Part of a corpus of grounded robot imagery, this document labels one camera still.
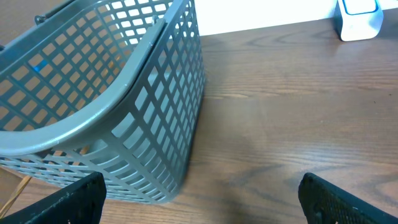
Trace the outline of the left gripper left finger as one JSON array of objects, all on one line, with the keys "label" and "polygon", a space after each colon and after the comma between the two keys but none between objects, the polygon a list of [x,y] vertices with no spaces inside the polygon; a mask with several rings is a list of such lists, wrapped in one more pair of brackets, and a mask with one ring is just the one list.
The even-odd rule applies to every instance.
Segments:
[{"label": "left gripper left finger", "polygon": [[3,224],[99,224],[106,198],[103,174],[90,175],[1,219]]}]

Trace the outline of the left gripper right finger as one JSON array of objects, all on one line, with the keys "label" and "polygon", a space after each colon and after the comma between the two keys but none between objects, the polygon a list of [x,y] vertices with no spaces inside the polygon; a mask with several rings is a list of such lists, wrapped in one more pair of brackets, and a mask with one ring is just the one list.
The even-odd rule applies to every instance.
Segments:
[{"label": "left gripper right finger", "polygon": [[397,224],[397,217],[311,172],[300,182],[298,199],[309,224]]}]

